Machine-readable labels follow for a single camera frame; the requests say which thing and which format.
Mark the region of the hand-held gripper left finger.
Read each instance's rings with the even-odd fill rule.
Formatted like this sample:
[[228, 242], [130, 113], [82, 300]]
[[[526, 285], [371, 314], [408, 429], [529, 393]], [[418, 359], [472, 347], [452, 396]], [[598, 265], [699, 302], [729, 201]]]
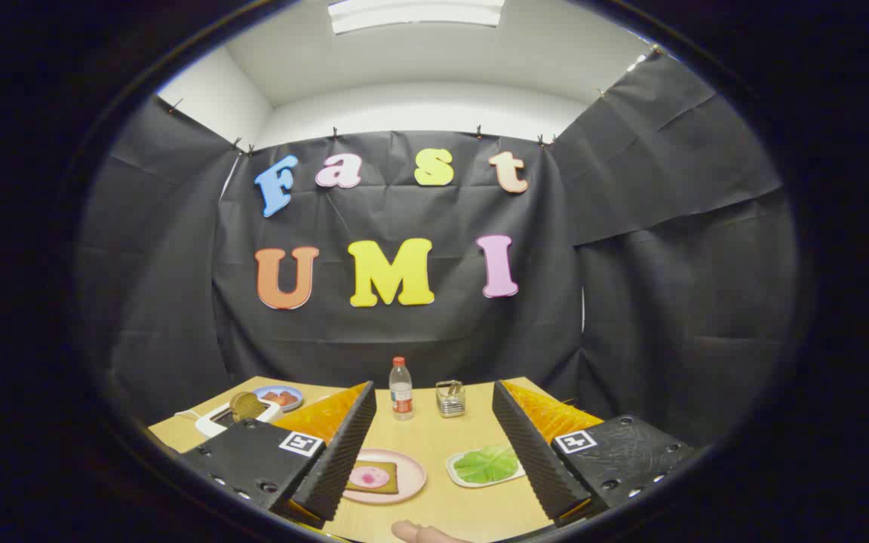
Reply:
[[332, 521], [376, 415], [372, 381], [276, 422], [242, 417], [180, 453], [217, 490], [313, 528]]

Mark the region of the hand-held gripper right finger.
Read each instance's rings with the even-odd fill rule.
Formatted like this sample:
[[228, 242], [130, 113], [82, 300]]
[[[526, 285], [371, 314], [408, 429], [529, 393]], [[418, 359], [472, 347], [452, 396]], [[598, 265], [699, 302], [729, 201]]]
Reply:
[[494, 382], [492, 409], [556, 526], [632, 501], [699, 454], [637, 416], [598, 419], [511, 381]]

